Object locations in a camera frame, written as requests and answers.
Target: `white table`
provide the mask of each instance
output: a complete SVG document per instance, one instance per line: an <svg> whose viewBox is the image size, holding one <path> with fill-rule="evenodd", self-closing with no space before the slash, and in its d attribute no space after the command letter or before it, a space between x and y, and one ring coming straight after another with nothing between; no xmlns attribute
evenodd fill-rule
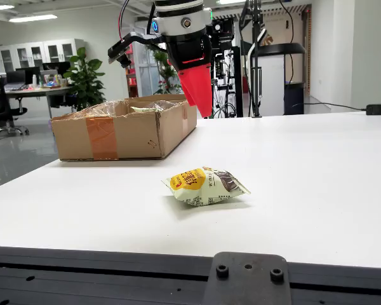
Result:
<svg viewBox="0 0 381 305"><path fill-rule="evenodd" d="M52 118L51 102L48 97L52 95L65 95L70 91L70 87L61 88L37 88L35 90L19 90L6 92L8 98L25 98L25 97L46 97L50 118Z"/></svg>
<svg viewBox="0 0 381 305"><path fill-rule="evenodd" d="M222 168L250 189L193 208L161 179ZM0 246L381 267L381 117L199 120L162 161L55 161L0 187Z"/></svg>

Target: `packing tape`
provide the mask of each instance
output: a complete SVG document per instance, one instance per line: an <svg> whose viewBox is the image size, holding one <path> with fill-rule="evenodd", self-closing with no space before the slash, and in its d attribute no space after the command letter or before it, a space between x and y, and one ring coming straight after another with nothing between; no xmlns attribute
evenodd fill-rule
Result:
<svg viewBox="0 0 381 305"><path fill-rule="evenodd" d="M188 134L188 110L186 108L186 103L182 105L182 138L186 137Z"/></svg>
<svg viewBox="0 0 381 305"><path fill-rule="evenodd" d="M118 160L113 118L86 118L86 127L95 160Z"/></svg>

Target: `table surface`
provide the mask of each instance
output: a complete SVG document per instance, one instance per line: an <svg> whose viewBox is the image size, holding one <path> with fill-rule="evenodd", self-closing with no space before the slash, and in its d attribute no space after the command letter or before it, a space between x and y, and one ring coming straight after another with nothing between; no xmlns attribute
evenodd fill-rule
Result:
<svg viewBox="0 0 381 305"><path fill-rule="evenodd" d="M201 166L251 195L194 208L161 182ZM52 162L0 187L0 246L381 267L381 116L199 120L165 160Z"/></svg>
<svg viewBox="0 0 381 305"><path fill-rule="evenodd" d="M63 94L65 92L68 92L70 90L70 87L61 87L61 88L40 88L35 90L18 90L18 91L7 91L6 95L8 97L17 96L17 97L23 97L23 96L46 96L49 93L56 93L56 94Z"/></svg>

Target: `office chair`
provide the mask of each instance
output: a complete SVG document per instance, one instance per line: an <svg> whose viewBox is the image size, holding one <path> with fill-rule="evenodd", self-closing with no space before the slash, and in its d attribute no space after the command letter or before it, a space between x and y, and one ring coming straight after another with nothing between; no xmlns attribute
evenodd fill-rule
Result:
<svg viewBox="0 0 381 305"><path fill-rule="evenodd" d="M8 102L6 92L4 90L4 79L0 78L0 134L3 131L18 132L21 136L29 135L30 131L25 126L14 126L13 116L23 115L27 112L27 108L23 108L20 104L19 109L11 109Z"/></svg>

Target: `potted plant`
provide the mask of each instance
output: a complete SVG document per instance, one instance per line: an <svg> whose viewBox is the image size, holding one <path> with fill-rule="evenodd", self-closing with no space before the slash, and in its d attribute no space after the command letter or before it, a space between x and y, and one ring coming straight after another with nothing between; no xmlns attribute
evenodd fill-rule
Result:
<svg viewBox="0 0 381 305"><path fill-rule="evenodd" d="M102 62L99 59L87 61L86 48L78 49L77 56L72 56L70 62L71 67L63 77L73 81L70 92L76 96L74 107L77 111L104 102L103 83L97 79L105 75L97 72Z"/></svg>
<svg viewBox="0 0 381 305"><path fill-rule="evenodd" d="M178 84L174 84L173 81L178 78L178 74L175 69L168 63L168 54L162 51L156 51L149 49L158 66L159 75L164 79L159 81L159 89L154 94L172 94L180 93L182 87Z"/></svg>

